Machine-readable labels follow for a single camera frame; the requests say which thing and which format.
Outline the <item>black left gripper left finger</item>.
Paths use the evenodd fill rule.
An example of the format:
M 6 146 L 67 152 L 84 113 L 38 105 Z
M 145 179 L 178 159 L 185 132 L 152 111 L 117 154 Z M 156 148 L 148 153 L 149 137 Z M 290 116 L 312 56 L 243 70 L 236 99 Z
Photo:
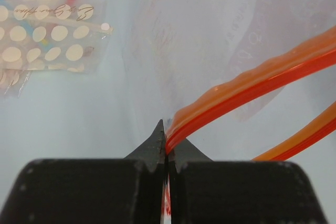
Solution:
M 163 223 L 163 121 L 122 159 L 35 159 L 4 203 L 5 223 Z

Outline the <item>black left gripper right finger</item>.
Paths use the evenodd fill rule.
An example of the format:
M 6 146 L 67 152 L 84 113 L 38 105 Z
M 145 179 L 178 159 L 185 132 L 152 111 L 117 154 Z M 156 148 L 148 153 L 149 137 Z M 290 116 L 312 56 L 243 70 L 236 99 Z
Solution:
M 188 140 L 167 160 L 172 223 L 327 223 L 295 163 L 213 161 Z

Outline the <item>clear zip bag red zipper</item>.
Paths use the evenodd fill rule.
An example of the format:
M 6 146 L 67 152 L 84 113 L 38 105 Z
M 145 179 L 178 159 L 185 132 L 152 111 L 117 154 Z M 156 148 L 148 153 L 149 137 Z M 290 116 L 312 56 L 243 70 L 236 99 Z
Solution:
M 141 138 L 209 89 L 335 27 L 335 0 L 135 0 L 124 62 Z M 328 67 L 242 105 L 188 140 L 219 161 L 251 160 L 335 102 Z

